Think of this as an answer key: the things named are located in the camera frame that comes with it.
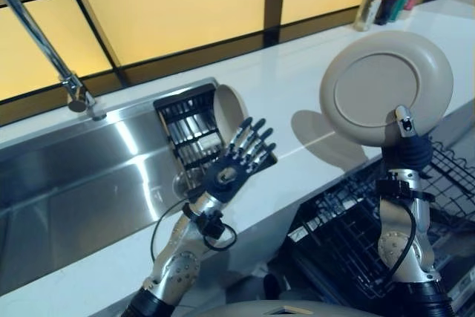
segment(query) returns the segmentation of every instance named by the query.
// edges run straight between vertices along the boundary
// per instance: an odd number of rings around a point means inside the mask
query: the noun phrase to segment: white plate
[[[321,82],[320,104],[339,134],[367,146],[391,146],[400,138],[398,105],[410,109],[423,135],[445,113],[452,89],[451,66],[435,44],[415,33],[385,31],[334,58]]]
[[[217,129],[228,145],[239,125],[249,116],[244,101],[234,88],[219,85],[214,93],[213,111]]]

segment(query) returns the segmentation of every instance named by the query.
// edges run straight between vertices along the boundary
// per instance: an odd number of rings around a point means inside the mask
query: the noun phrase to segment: kitchen sink
[[[203,86],[213,91],[215,81],[0,150],[0,295],[143,229],[182,198],[177,182],[189,167],[158,108]]]

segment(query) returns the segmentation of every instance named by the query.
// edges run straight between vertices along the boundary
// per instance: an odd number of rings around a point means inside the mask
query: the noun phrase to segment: robotic arm
[[[185,203],[166,247],[155,259],[152,273],[122,317],[171,316],[198,277],[203,254],[210,249],[228,249],[235,242],[236,234],[221,221],[221,211],[275,148],[274,143],[264,142],[271,128],[258,133],[264,123],[264,119],[255,125],[251,125],[252,118],[244,120],[229,146],[208,168],[203,179],[206,191],[195,203]],[[225,247],[215,246],[225,229],[233,233],[234,240]]]
[[[417,135],[406,107],[400,105],[395,114],[402,138],[397,146],[383,148],[387,179],[376,184],[381,197],[379,256],[390,269],[387,279],[399,285],[406,316],[455,316],[433,267],[427,235],[433,196],[422,192],[420,184],[420,172],[432,159],[432,146]]]

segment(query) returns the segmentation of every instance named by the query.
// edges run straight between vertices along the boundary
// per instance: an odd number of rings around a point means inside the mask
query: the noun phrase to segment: black cable
[[[393,265],[393,267],[387,272],[386,277],[384,278],[383,282],[384,285],[387,284],[391,278],[393,278],[394,274],[396,273],[397,269],[401,266],[403,260],[406,258],[407,254],[409,253],[410,248],[413,245],[414,238],[416,237],[416,219],[414,218],[413,213],[410,211],[409,207],[406,206],[403,202],[399,200],[391,200],[389,199],[391,203],[396,204],[397,206],[400,206],[403,208],[403,210],[406,211],[407,215],[409,215],[410,219],[410,234],[409,238],[407,239],[406,246],[402,250],[401,255],[398,257],[398,260],[396,263]]]
[[[204,235],[203,236],[203,242],[206,245],[206,247],[208,247],[210,250],[214,250],[215,252],[224,252],[225,250],[229,249],[231,246],[235,245],[236,241],[238,241],[238,234],[236,233],[236,231],[231,226],[229,226],[228,224],[223,223],[223,225],[231,232],[231,234],[233,236],[232,242],[229,243],[226,246],[218,247],[218,246],[214,246],[211,243],[209,243],[208,239],[206,239],[206,236]]]
[[[176,202],[173,206],[171,206],[170,208],[168,208],[165,213],[163,213],[160,218],[158,218],[157,222],[155,223],[155,227],[154,227],[154,232],[152,233],[151,235],[151,240],[150,240],[150,256],[151,256],[151,260],[152,262],[155,262],[155,253],[154,253],[154,241],[155,241],[155,235],[157,234],[157,230],[158,230],[158,226],[160,225],[160,223],[162,222],[162,219],[173,209],[175,208],[176,206],[178,206],[179,204],[183,203],[186,201],[186,198],[183,198],[182,200],[179,200],[178,202]]]

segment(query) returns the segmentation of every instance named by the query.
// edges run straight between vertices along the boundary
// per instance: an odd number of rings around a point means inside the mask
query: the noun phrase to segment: chrome faucet
[[[33,37],[33,40],[35,40],[41,51],[43,51],[51,64],[58,71],[59,81],[71,98],[68,103],[69,109],[76,113],[87,111],[88,115],[94,120],[103,119],[105,117],[105,112],[97,108],[97,103],[93,95],[87,90],[79,77],[67,67],[52,44],[43,34],[31,14],[24,7],[22,1],[5,0],[5,2],[10,6],[16,17],[27,29],[31,37]]]

